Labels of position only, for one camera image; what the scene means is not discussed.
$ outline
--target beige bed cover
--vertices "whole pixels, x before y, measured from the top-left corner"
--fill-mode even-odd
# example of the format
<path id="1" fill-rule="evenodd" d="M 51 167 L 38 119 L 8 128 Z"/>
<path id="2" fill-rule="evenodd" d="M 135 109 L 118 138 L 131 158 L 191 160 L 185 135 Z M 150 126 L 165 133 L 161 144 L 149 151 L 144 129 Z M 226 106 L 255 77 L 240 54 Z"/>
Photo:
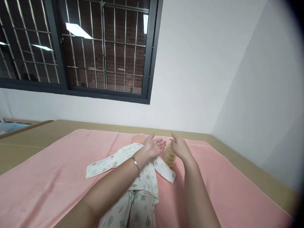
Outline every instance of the beige bed cover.
<path id="1" fill-rule="evenodd" d="M 56 120 L 0 139 L 0 174 L 14 168 L 53 142 L 77 129 L 106 130 L 132 134 L 144 133 L 147 135 L 155 133 L 158 136 L 171 136 L 171 131 L 169 130 Z M 295 191 L 275 180 L 271 175 L 209 134 L 174 132 L 185 139 L 209 143 L 276 204 L 290 215 L 294 214 L 295 205 L 299 200 L 299 195 Z"/>

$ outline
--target silver bracelet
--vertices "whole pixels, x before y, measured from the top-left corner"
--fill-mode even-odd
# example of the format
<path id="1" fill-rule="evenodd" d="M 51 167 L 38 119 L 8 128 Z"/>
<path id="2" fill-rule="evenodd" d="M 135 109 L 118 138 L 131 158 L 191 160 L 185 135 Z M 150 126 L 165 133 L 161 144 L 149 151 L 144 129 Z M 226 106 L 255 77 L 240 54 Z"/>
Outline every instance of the silver bracelet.
<path id="1" fill-rule="evenodd" d="M 138 167 L 137 161 L 135 161 L 135 158 L 133 156 L 131 158 L 133 158 L 133 161 L 134 161 L 134 163 L 135 163 L 135 165 L 136 165 L 136 167 L 138 169 L 138 176 L 140 176 L 142 173 L 141 173 L 141 171 L 140 171 L 140 169 Z"/>

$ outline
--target pajama pants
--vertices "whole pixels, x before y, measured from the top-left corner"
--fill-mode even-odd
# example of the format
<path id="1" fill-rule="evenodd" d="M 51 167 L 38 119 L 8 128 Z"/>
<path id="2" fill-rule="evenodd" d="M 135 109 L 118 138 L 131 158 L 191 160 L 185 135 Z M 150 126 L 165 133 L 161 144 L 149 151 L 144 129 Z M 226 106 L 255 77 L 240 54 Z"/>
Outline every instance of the pajama pants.
<path id="1" fill-rule="evenodd" d="M 154 197 L 143 190 L 128 190 L 100 219 L 98 228 L 155 228 Z"/>

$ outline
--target massage bed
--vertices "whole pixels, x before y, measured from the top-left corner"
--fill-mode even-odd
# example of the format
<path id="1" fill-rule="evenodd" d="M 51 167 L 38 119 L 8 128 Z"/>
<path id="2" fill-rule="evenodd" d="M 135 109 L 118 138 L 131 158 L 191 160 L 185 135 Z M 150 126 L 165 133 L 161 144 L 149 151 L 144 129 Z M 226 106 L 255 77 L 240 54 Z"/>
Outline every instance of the massage bed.
<path id="1" fill-rule="evenodd" d="M 139 133 L 168 141 L 171 131 L 57 120 L 0 139 L 0 224 L 53 227 L 106 174 L 86 179 L 86 166 L 112 155 Z M 209 134 L 175 133 L 187 139 L 198 160 L 222 227 L 292 223 L 299 200 L 295 191 Z M 187 226 L 180 160 L 174 171 L 174 184 L 157 177 L 157 227 Z"/>

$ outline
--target oil bottle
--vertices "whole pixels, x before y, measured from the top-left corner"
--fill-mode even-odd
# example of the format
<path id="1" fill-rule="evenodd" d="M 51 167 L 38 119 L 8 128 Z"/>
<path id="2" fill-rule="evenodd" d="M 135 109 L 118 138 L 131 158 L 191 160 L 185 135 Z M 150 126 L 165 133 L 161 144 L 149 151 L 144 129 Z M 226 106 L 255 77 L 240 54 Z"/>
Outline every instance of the oil bottle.
<path id="1" fill-rule="evenodd" d="M 176 155 L 173 152 L 172 149 L 172 145 L 171 143 L 168 144 L 166 151 L 164 153 L 164 157 L 163 157 L 164 162 L 170 167 L 172 168 L 174 166 L 175 160 L 176 160 Z"/>

